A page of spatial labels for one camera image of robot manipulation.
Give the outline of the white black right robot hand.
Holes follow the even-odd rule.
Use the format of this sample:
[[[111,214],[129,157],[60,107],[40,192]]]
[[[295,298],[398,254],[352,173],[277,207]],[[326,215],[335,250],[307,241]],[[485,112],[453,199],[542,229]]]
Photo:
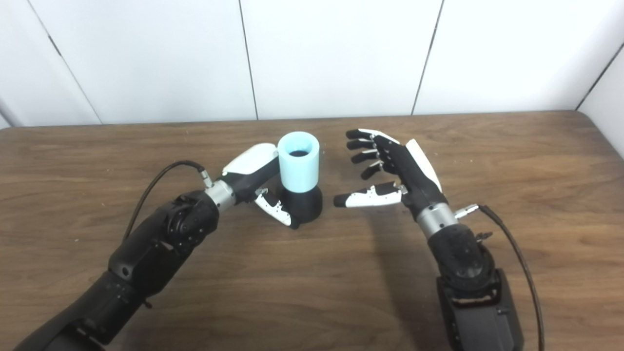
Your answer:
[[[402,203],[417,216],[437,204],[447,204],[441,184],[420,146],[411,139],[402,144],[381,131],[354,129],[346,132],[349,150],[361,149],[351,158],[353,164],[371,160],[361,178],[368,180],[377,173],[388,173],[399,178],[400,184],[386,182],[353,193],[334,196],[337,208],[374,207]]]

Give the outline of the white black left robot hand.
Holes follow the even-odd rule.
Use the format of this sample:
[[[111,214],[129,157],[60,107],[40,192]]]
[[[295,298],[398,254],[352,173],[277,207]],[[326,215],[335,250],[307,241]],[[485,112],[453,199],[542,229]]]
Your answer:
[[[263,185],[279,174],[278,149],[272,143],[256,144],[223,168],[220,181],[232,190],[234,204],[254,202],[281,224],[298,229],[299,223],[279,198]]]

